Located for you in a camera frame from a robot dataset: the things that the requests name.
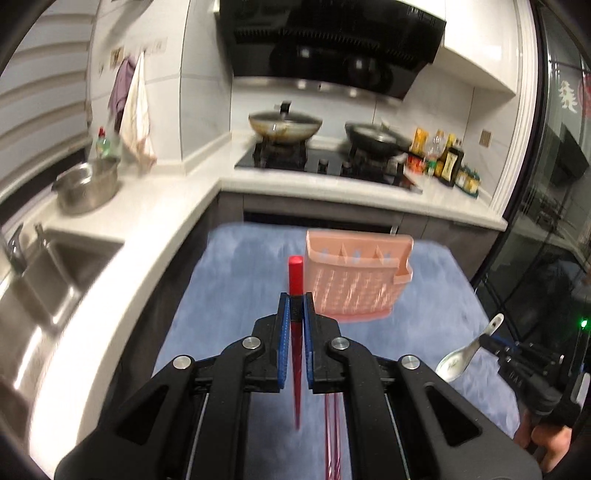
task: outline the hanging towel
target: hanging towel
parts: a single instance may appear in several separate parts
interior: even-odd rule
[[[135,62],[130,57],[125,57],[117,71],[111,97],[109,98],[109,114],[115,119],[115,131],[119,133],[123,109],[127,101],[131,79],[134,76]]]
[[[139,54],[123,110],[119,136],[139,163],[141,172],[148,171],[156,162],[150,141],[148,96],[144,79],[144,52]]]

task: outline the pink plastic basket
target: pink plastic basket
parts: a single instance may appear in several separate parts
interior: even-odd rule
[[[413,279],[408,235],[308,230],[304,287],[317,313],[337,320],[388,316]]]

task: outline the purple cloth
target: purple cloth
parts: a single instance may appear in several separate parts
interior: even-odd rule
[[[115,131],[118,133],[123,118],[123,109],[127,101],[127,94],[131,85],[131,79],[134,77],[135,61],[130,57],[125,57],[115,77],[111,97],[109,98],[109,114],[115,118]]]

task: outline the human hand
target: human hand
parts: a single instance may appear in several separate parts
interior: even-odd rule
[[[558,425],[541,424],[532,429],[531,414],[526,410],[521,416],[521,424],[515,432],[513,441],[522,448],[527,448],[530,441],[544,447],[546,454],[540,462],[540,468],[544,473],[548,473],[569,451],[572,434],[572,429]]]

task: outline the black range hood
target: black range hood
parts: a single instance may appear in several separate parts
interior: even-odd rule
[[[403,99],[445,21],[396,0],[220,0],[236,77],[330,82]]]

